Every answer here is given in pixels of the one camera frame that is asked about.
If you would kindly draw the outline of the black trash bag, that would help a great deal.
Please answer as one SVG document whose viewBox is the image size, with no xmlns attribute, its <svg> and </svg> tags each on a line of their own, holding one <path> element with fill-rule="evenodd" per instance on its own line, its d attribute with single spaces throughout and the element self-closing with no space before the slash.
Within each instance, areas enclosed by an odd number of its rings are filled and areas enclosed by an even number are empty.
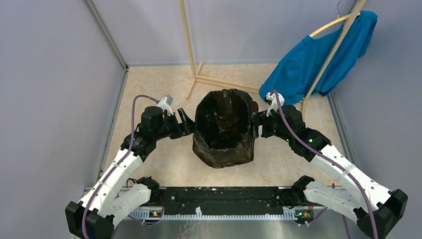
<svg viewBox="0 0 422 239">
<path fill-rule="evenodd" d="M 245 91 L 210 91 L 197 105 L 193 152 L 207 166 L 226 168 L 254 159 L 252 118 L 258 104 Z"/>
</svg>

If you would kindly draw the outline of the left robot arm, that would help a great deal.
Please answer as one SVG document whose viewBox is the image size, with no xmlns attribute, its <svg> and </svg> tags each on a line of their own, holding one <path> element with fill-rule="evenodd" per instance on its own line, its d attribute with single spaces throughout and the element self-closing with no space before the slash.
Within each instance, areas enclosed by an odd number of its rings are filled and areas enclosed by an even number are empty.
<svg viewBox="0 0 422 239">
<path fill-rule="evenodd" d="M 150 106 L 140 123 L 123 141 L 114 162 L 79 202 L 70 202 L 65 215 L 71 234 L 81 239 L 109 239 L 115 228 L 137 207 L 159 201 L 157 183 L 147 179 L 120 194 L 123 184 L 156 148 L 157 141 L 177 139 L 193 133 L 195 123 L 182 108 L 178 122 L 170 107 Z"/>
</svg>

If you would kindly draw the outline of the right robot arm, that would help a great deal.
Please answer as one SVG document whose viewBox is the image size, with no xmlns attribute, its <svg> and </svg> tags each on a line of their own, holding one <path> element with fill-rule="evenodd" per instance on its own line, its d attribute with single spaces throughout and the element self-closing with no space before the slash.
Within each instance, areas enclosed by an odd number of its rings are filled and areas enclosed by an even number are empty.
<svg viewBox="0 0 422 239">
<path fill-rule="evenodd" d="M 252 115 L 254 133 L 276 136 L 291 150 L 329 174 L 344 189 L 337 191 L 309 176 L 293 186 L 292 199 L 298 205 L 307 202 L 323 205 L 357 224 L 372 239 L 384 239 L 403 217 L 408 196 L 400 189 L 391 190 L 361 171 L 318 130 L 306 126 L 294 106 L 281 111 L 268 109 Z"/>
</svg>

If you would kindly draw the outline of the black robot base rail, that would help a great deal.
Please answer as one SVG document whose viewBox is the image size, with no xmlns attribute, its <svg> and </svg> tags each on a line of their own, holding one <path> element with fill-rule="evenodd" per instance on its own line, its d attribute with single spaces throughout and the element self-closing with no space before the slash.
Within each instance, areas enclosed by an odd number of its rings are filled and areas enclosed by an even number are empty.
<svg viewBox="0 0 422 239">
<path fill-rule="evenodd" d="M 315 203 L 290 187 L 162 187 L 140 206 L 159 216 L 287 216 L 312 218 Z"/>
</svg>

